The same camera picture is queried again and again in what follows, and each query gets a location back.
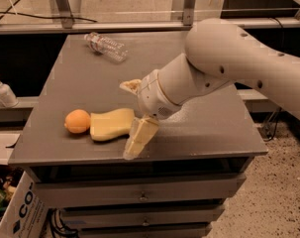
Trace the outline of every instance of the desk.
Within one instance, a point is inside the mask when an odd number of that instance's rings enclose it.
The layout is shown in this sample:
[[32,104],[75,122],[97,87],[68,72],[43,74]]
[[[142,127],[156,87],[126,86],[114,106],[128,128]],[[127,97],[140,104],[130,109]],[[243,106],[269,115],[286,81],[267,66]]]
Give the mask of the desk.
[[120,64],[92,53],[83,35],[67,37],[9,163],[29,173],[49,207],[65,209],[66,223],[82,229],[82,237],[201,237],[246,179],[251,160],[267,153],[233,85],[161,121],[132,161],[122,158],[127,137],[96,143],[65,130],[64,117],[77,108],[128,107],[141,117],[136,97],[120,82],[169,63],[183,52],[186,35],[109,34],[129,50]]

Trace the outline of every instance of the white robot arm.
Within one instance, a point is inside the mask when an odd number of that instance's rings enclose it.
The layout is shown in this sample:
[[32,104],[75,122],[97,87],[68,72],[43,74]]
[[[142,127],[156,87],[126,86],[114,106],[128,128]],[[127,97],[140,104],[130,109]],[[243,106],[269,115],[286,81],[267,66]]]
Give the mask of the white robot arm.
[[189,99],[234,82],[259,91],[300,120],[300,58],[269,48],[226,20],[208,19],[190,30],[184,54],[138,85],[139,108],[148,120],[133,124],[125,158],[141,152],[158,120],[178,112]]

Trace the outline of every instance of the clear water bottle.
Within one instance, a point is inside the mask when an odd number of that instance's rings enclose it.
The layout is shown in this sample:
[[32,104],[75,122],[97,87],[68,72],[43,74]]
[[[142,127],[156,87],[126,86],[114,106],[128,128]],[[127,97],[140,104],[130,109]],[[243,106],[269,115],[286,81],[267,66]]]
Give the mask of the clear water bottle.
[[128,51],[125,45],[108,37],[92,32],[85,35],[84,39],[89,42],[91,50],[104,54],[116,62],[121,62],[127,57]]

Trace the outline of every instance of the white pump bottle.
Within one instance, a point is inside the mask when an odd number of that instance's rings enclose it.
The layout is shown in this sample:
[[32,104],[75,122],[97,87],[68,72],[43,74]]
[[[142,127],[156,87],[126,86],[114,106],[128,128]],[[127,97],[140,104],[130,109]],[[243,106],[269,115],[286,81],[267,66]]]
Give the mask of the white pump bottle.
[[18,104],[19,100],[12,91],[8,84],[2,83],[0,81],[0,102],[5,107],[14,107]]

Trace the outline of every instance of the plastic bottle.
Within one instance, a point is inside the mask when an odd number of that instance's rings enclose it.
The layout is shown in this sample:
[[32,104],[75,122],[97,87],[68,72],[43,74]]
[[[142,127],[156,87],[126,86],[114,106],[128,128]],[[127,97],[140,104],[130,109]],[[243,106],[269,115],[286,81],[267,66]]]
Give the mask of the plastic bottle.
[[128,51],[125,45],[108,37],[92,32],[85,35],[84,39],[89,42],[91,50],[104,54],[116,62],[121,62],[127,57]]
[[0,102],[5,107],[14,107],[19,103],[18,98],[15,96],[11,87],[8,84],[0,81]]

